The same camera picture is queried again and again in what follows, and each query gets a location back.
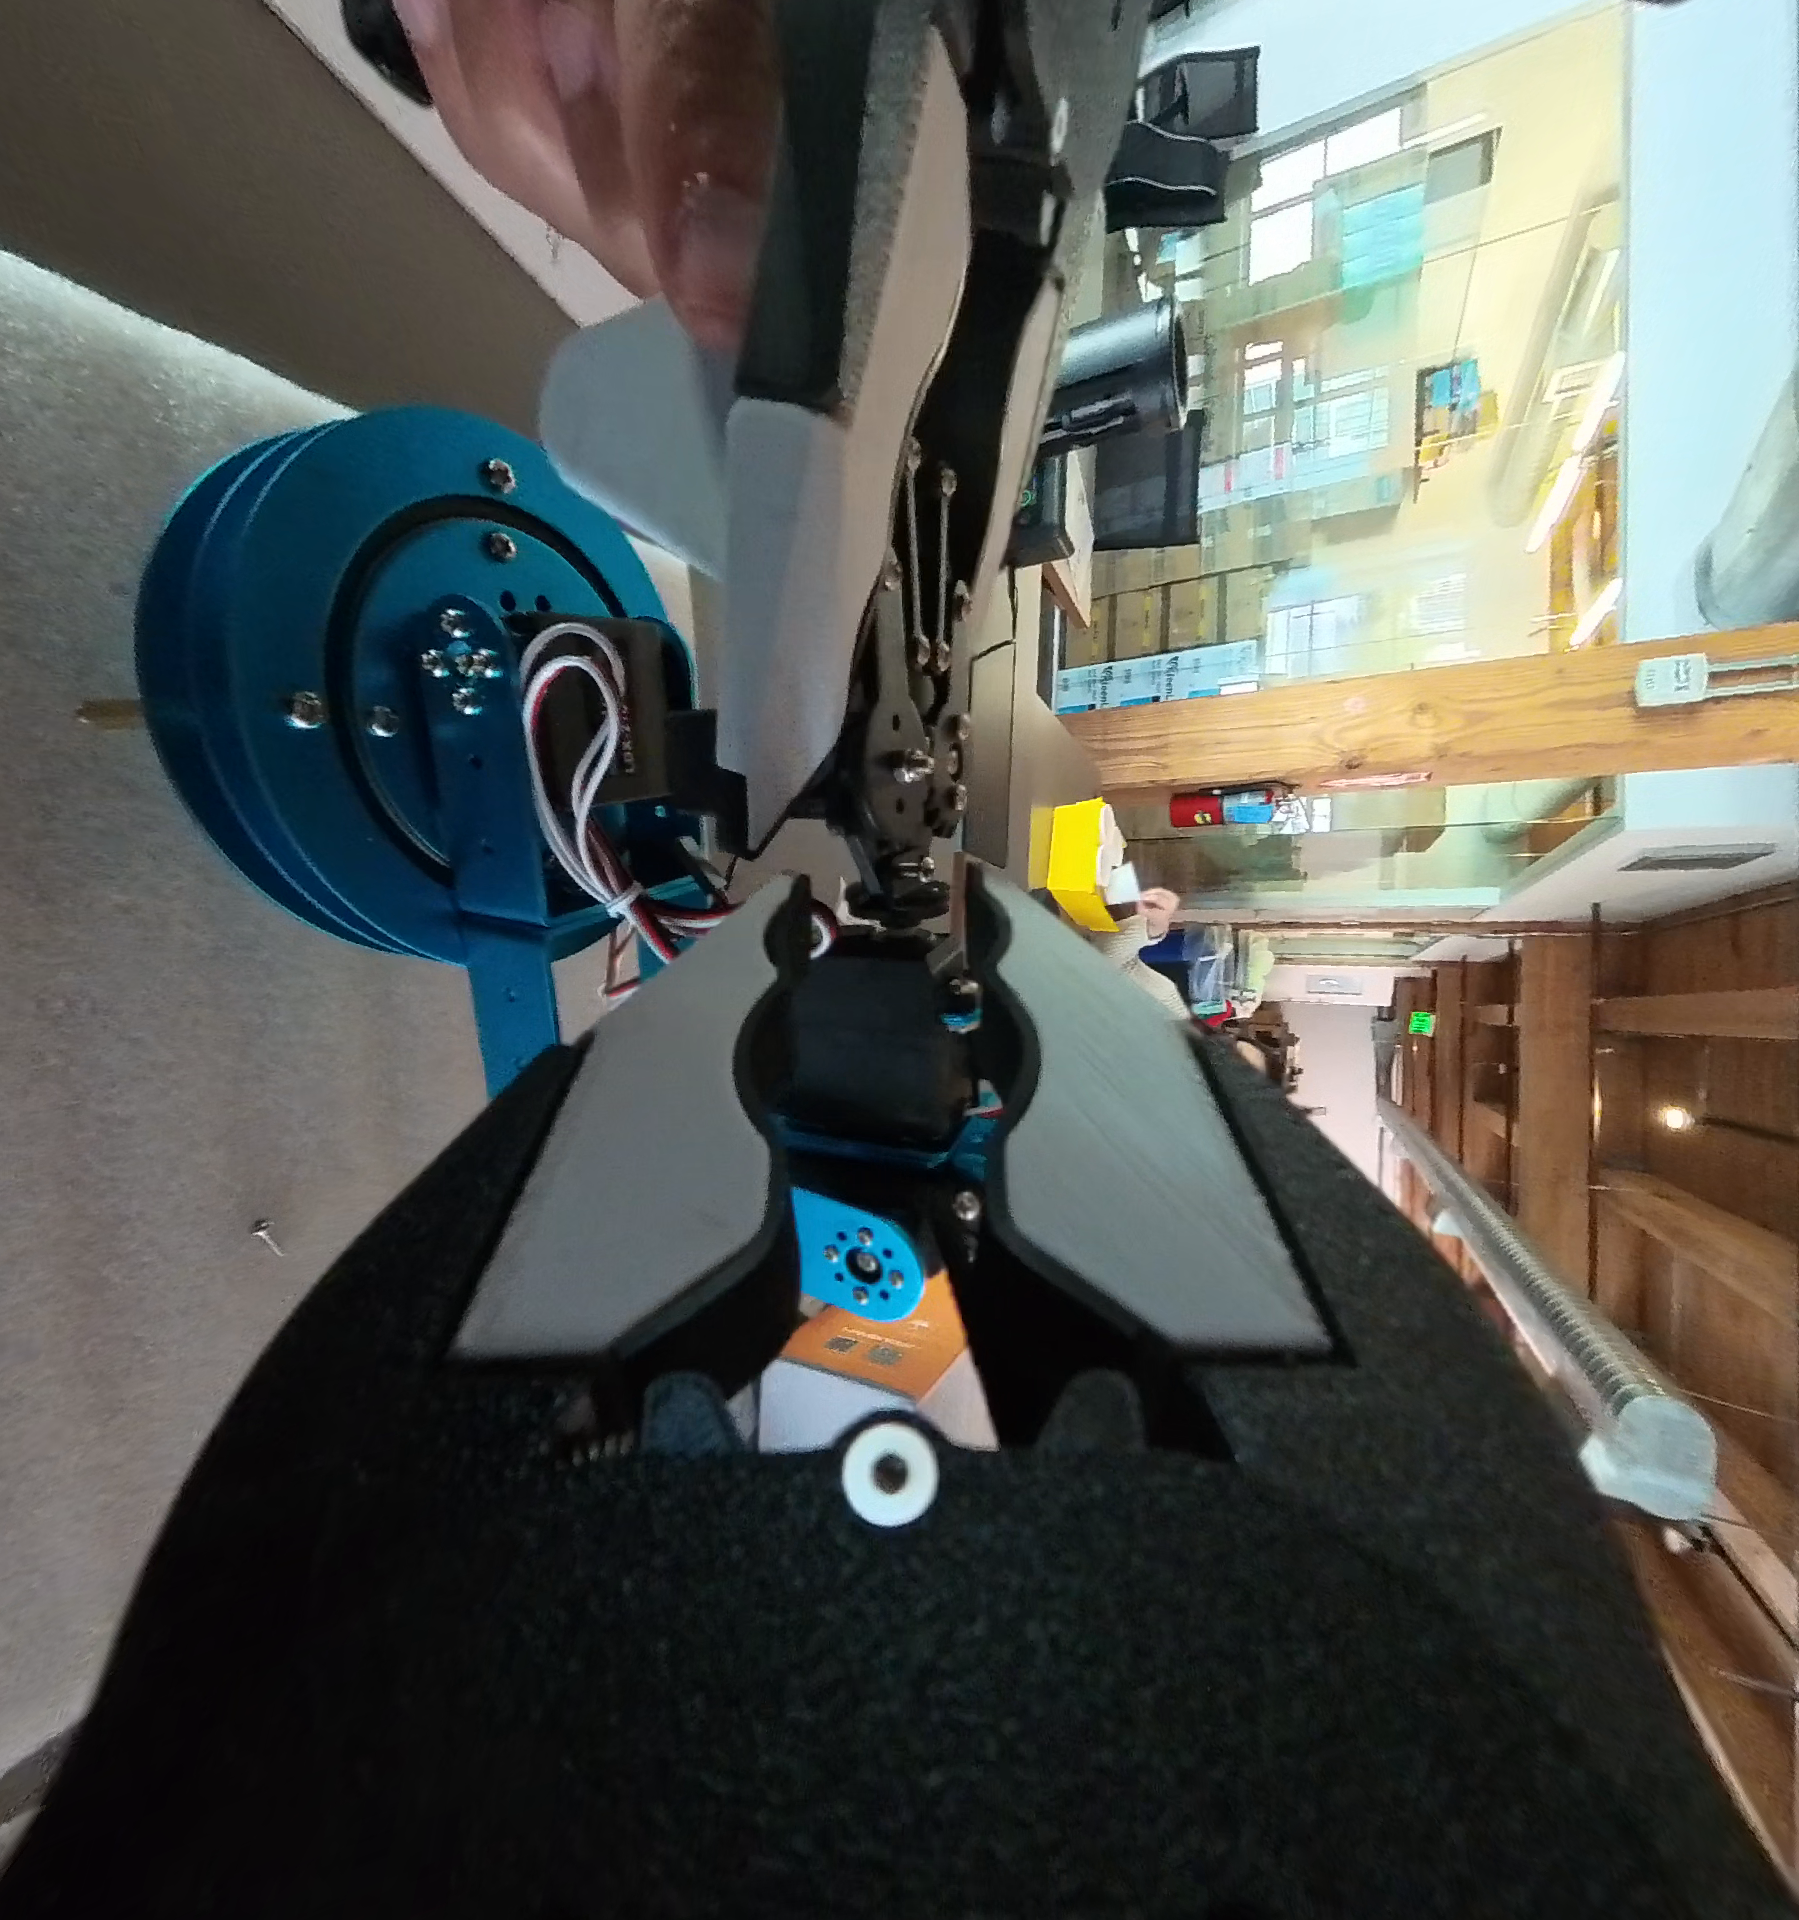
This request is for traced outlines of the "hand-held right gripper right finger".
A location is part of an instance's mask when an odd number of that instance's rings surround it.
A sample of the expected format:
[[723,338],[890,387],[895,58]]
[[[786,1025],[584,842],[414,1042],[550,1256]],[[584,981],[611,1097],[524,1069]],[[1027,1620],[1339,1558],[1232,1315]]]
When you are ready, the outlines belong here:
[[1339,1358],[1199,1035],[996,866],[966,866],[963,910],[999,1095],[957,1273],[980,1378]]

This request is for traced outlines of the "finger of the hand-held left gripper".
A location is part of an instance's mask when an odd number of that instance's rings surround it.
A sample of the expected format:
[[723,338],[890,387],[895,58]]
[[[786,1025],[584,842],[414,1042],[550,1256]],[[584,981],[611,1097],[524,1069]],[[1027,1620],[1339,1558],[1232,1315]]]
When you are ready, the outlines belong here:
[[898,446],[895,543],[912,649],[956,649],[1010,571],[1080,257],[1080,6],[911,6],[921,29],[931,363]]
[[776,831],[844,722],[912,402],[911,300],[885,300],[835,411],[744,397],[734,357],[696,347],[663,301],[590,327],[547,363],[550,469],[723,589],[720,770],[744,782],[750,844]]

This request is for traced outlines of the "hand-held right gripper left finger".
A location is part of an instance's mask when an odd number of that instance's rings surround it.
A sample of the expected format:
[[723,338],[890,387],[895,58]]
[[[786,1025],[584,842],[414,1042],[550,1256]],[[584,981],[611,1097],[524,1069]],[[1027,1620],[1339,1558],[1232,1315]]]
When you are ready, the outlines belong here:
[[454,1356],[592,1382],[750,1382],[800,1325],[767,1104],[810,966],[803,878],[765,879],[584,1042]]

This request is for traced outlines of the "blue toy robot arm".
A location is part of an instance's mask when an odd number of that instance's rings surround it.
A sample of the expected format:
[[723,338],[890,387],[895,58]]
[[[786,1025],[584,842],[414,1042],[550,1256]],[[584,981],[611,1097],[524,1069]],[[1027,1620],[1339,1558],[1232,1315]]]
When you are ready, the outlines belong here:
[[[172,505],[137,605],[141,713],[225,862],[298,922],[467,971],[495,1105],[366,1256],[470,1311],[592,1025],[744,903],[744,842],[634,543],[545,452],[434,408],[251,442]],[[800,1303],[898,1320],[975,1250],[999,1097],[950,911],[884,929],[825,901],[767,1127]]]

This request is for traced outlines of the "person's left hand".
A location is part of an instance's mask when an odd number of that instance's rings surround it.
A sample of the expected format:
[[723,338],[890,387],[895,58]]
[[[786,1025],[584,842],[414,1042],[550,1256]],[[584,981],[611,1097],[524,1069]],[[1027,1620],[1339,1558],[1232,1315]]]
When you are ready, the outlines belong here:
[[767,0],[398,0],[459,153],[744,352],[784,129]]

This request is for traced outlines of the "black cylindrical flask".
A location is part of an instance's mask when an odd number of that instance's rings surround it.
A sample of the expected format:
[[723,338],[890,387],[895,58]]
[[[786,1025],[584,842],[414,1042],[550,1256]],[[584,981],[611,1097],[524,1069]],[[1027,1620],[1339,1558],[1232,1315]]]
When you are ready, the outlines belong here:
[[1176,300],[1077,327],[1037,456],[1068,456],[1109,440],[1162,440],[1188,416],[1188,343]]

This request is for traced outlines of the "orange cardboard sleeve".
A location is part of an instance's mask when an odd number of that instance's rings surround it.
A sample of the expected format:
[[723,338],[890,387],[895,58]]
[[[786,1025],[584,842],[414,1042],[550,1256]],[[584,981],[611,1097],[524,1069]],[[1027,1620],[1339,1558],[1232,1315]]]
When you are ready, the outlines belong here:
[[863,1311],[818,1311],[784,1346],[784,1365],[873,1389],[905,1407],[921,1407],[947,1389],[966,1356],[966,1332],[947,1270],[931,1270],[921,1295],[898,1320],[870,1320]]

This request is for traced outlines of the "yellow box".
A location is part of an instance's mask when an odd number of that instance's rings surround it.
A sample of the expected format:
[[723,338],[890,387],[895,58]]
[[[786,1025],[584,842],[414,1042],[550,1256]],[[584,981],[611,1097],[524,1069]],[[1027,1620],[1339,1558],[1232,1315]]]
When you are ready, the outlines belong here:
[[1125,854],[1116,808],[1104,795],[1037,808],[1027,884],[1092,937],[1113,937],[1136,922],[1142,884]]

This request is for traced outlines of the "hanging linear lamp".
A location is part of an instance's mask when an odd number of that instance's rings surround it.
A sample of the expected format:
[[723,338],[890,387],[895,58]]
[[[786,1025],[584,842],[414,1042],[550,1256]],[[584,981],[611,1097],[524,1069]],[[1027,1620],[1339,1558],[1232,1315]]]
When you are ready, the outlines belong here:
[[1490,1303],[1573,1407],[1587,1481],[1657,1521],[1707,1521],[1720,1496],[1712,1421],[1546,1263],[1511,1211],[1417,1116],[1394,1097],[1373,1097],[1373,1111],[1396,1156],[1428,1184],[1433,1215],[1455,1223]]

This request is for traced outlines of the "white foam sheet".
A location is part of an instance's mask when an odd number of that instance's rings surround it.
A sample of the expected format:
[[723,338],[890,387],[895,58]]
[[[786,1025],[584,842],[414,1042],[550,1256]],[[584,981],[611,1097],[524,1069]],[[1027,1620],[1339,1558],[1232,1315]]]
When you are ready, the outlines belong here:
[[0,254],[0,1782],[244,1371],[485,1105],[460,971],[287,917],[88,717],[172,500],[336,411]]

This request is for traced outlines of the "wooden column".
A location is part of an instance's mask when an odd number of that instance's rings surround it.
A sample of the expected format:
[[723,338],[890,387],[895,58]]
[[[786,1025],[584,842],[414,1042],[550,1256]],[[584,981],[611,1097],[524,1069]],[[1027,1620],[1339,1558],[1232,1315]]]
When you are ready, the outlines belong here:
[[1068,713],[1113,806],[1799,764],[1799,621]]

